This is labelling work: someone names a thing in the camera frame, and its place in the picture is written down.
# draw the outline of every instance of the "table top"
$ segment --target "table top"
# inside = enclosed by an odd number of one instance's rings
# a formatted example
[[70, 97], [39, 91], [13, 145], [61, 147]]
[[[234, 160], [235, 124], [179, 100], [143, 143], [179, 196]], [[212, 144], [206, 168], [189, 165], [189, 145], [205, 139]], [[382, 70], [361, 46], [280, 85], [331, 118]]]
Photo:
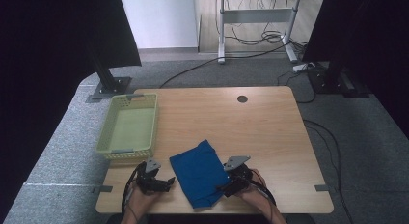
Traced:
[[[249, 155], [249, 168], [259, 169], [282, 213], [329, 213], [334, 209], [308, 133], [289, 87], [228, 87], [137, 90], [157, 93], [159, 120], [154, 158], [162, 164], [156, 178], [175, 176], [169, 157], [207, 139], [222, 162]], [[239, 102], [244, 96], [246, 102]], [[141, 160], [113, 160], [96, 210], [121, 212], [123, 189]], [[193, 210], [177, 179], [150, 213], [254, 213], [238, 198], [222, 197], [212, 208]]]

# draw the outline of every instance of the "green plastic basket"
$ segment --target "green plastic basket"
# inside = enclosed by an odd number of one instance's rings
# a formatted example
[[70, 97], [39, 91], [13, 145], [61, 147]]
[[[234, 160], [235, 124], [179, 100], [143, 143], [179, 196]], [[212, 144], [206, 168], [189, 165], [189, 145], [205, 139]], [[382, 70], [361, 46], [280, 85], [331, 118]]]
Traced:
[[96, 151], [108, 159], [152, 157], [157, 115], [157, 94], [112, 97]]

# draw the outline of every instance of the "blue cloth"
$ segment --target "blue cloth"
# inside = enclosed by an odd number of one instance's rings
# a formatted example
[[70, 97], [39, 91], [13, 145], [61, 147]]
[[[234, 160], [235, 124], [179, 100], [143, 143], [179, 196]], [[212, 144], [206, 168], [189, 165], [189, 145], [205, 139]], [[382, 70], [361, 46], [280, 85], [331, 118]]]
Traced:
[[216, 186], [230, 180], [207, 140], [194, 149], [170, 157], [170, 160], [181, 189], [194, 209], [211, 207], [223, 196]]

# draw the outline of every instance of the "hole in table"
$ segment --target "hole in table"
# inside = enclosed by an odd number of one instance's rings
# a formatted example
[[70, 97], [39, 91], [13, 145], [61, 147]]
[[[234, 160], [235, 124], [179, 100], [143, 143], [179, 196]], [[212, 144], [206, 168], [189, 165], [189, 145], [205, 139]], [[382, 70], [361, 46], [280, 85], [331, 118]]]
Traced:
[[244, 103], [244, 102], [246, 102], [248, 99], [247, 99], [247, 97], [245, 97], [245, 96], [239, 96], [239, 97], [237, 97], [237, 100], [238, 100], [239, 102], [241, 102], [241, 103]]

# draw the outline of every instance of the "cable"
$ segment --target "cable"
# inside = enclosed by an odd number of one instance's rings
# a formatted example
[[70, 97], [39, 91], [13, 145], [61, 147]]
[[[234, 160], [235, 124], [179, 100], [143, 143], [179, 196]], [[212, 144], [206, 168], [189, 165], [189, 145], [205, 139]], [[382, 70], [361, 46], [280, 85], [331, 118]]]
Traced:
[[243, 57], [218, 57], [218, 58], [211, 59], [211, 60], [209, 60], [209, 61], [207, 61], [207, 62], [205, 62], [205, 63], [202, 63], [202, 64], [200, 64], [200, 65], [197, 65], [196, 67], [193, 67], [193, 68], [191, 68], [191, 69], [184, 70], [184, 71], [182, 71], [182, 72], [176, 74], [175, 76], [169, 78], [169, 79], [166, 80], [164, 83], [162, 83], [162, 85], [159, 87], [159, 89], [162, 88], [164, 85], [166, 85], [166, 84], [167, 84], [168, 82], [170, 82], [171, 80], [173, 80], [174, 78], [176, 78], [176, 77], [178, 77], [178, 76], [180, 76], [180, 75], [182, 75], [182, 74], [184, 74], [184, 73], [186, 73], [186, 72], [189, 72], [189, 71], [191, 71], [191, 70], [195, 70], [195, 69], [197, 69], [197, 68], [199, 68], [199, 67], [201, 67], [201, 66], [204, 66], [204, 65], [206, 65], [206, 64], [209, 64], [209, 63], [211, 63], [211, 62], [214, 62], [214, 61], [216, 61], [216, 60], [223, 59], [223, 58], [224, 58], [224, 59], [244, 59], [244, 58], [259, 57], [259, 56], [265, 55], [265, 54], [267, 54], [267, 53], [274, 52], [274, 51], [276, 51], [277, 49], [286, 46], [287, 44], [289, 44], [289, 43], [283, 44], [283, 45], [281, 45], [281, 46], [279, 46], [279, 47], [276, 47], [276, 48], [274, 48], [274, 49], [272, 49], [272, 50], [269, 50], [269, 51], [266, 51], [266, 52], [262, 52], [262, 53], [259, 53], [259, 54], [255, 54], [255, 55], [250, 55], [250, 56], [243, 56]]
[[127, 206], [128, 208], [129, 208], [129, 210], [132, 212], [132, 214], [133, 214], [133, 217], [135, 218], [135, 220], [136, 220], [136, 223], [138, 223], [139, 222], [139, 220], [138, 220], [138, 217], [136, 216], [136, 214], [135, 214], [135, 211], [133, 211], [133, 209], [130, 207], [130, 206]]
[[335, 165], [335, 163], [334, 163], [333, 155], [332, 155], [332, 152], [331, 152], [331, 150], [330, 150], [330, 147], [329, 147], [329, 145], [328, 145], [328, 143], [327, 143], [327, 140], [322, 136], [322, 134], [321, 134], [317, 129], [315, 129], [315, 128], [313, 128], [313, 127], [310, 127], [310, 126], [307, 126], [307, 125], [306, 125], [306, 128], [309, 128], [309, 129], [314, 130], [314, 131], [321, 137], [321, 139], [324, 141], [325, 147], [327, 148], [328, 153], [330, 154], [331, 164], [332, 164], [332, 166], [333, 166], [335, 172], [337, 173], [337, 177], [338, 177], [338, 167], [337, 167], [337, 166]]
[[137, 169], [135, 168], [135, 170], [133, 170], [132, 174], [130, 175], [128, 181], [126, 182], [125, 189], [123, 190], [123, 199], [122, 199], [122, 202], [121, 202], [121, 212], [122, 212], [123, 215], [125, 215], [126, 197], [128, 195], [128, 192], [129, 192], [129, 186], [134, 181], [133, 178], [136, 175], [136, 171], [137, 171]]
[[[284, 86], [287, 86], [289, 80], [291, 80], [292, 78], [298, 77], [299, 75], [301, 75], [301, 71], [303, 71], [303, 70], [308, 70], [308, 66], [309, 66], [309, 64], [306, 64], [306, 65], [305, 65], [300, 71], [298, 71], [297, 73], [294, 73], [294, 72], [293, 72], [294, 76], [289, 77], [289, 78], [286, 80], [286, 84], [284, 84]], [[287, 71], [287, 72], [285, 72], [285, 73], [283, 73], [283, 74], [281, 74], [280, 76], [277, 77], [277, 86], [280, 86], [280, 78], [283, 77], [283, 76], [285, 76], [285, 75], [287, 75], [287, 74], [290, 73], [290, 72], [291, 72], [291, 71]], [[315, 99], [316, 99], [316, 93], [315, 93], [314, 89], [313, 89], [313, 93], [314, 93], [314, 96], [313, 96], [313, 98], [311, 98], [310, 100], [306, 100], [306, 101], [297, 101], [297, 100], [296, 100], [296, 102], [297, 102], [297, 103], [311, 103], [311, 102], [315, 101]]]
[[[261, 176], [253, 169], [250, 169], [253, 173], [255, 173], [257, 175], [257, 177], [259, 178], [259, 180], [261, 181], [262, 185], [264, 187], [267, 187], [266, 184], [262, 181]], [[273, 221], [273, 207], [271, 206], [271, 203], [268, 202], [268, 205], [270, 205], [270, 221]]]
[[[276, 6], [276, 1], [277, 0], [274, 0], [273, 9]], [[226, 3], [227, 3], [227, 6], [228, 6], [228, 9], [229, 9], [230, 8], [229, 0], [226, 0]], [[220, 35], [219, 26], [218, 26], [218, 23], [217, 23], [217, 0], [216, 0], [216, 3], [215, 3], [215, 16], [214, 17], [215, 17], [217, 33]], [[266, 31], [266, 28], [267, 28], [267, 26], [269, 24], [270, 23], [267, 23], [265, 25], [264, 30], [261, 33], [261, 39], [259, 39], [259, 40], [243, 40], [243, 39], [240, 39], [237, 36], [237, 34], [235, 33], [234, 26], [239, 27], [239, 26], [241, 26], [241, 24], [239, 24], [239, 25], [231, 24], [232, 32], [233, 32], [234, 36], [233, 37], [232, 36], [225, 36], [225, 39], [235, 39], [235, 40], [239, 41], [241, 44], [245, 44], [245, 45], [256, 45], [256, 44], [259, 44], [259, 43], [264, 42], [264, 41], [268, 41], [269, 43], [281, 42], [283, 40], [284, 36], [286, 35], [286, 29], [285, 29], [285, 32], [284, 32], [283, 35], [281, 35], [281, 33], [279, 31]]]
[[339, 144], [338, 144], [338, 141], [337, 141], [337, 139], [335, 138], [334, 134], [333, 134], [327, 127], [322, 126], [322, 125], [320, 125], [320, 124], [318, 124], [318, 123], [316, 123], [316, 122], [314, 122], [314, 121], [309, 121], [309, 120], [304, 120], [304, 119], [303, 119], [303, 122], [307, 122], [307, 123], [313, 124], [313, 125], [315, 125], [315, 126], [321, 127], [321, 128], [324, 129], [328, 134], [330, 134], [330, 135], [331, 135], [331, 138], [334, 140], [334, 143], [335, 143], [335, 146], [336, 146], [336, 150], [337, 150], [337, 157], [338, 157], [338, 169], [337, 169], [338, 192], [339, 192], [339, 194], [340, 194], [342, 206], [343, 206], [343, 209], [345, 210], [346, 216], [348, 217], [349, 222], [350, 222], [351, 224], [353, 224], [354, 222], [353, 222], [353, 220], [352, 220], [352, 216], [351, 216], [351, 214], [349, 213], [349, 209], [348, 209], [348, 207], [346, 206], [346, 203], [345, 203], [345, 200], [344, 200], [343, 194], [342, 194], [341, 151], [340, 151], [340, 146], [339, 146]]

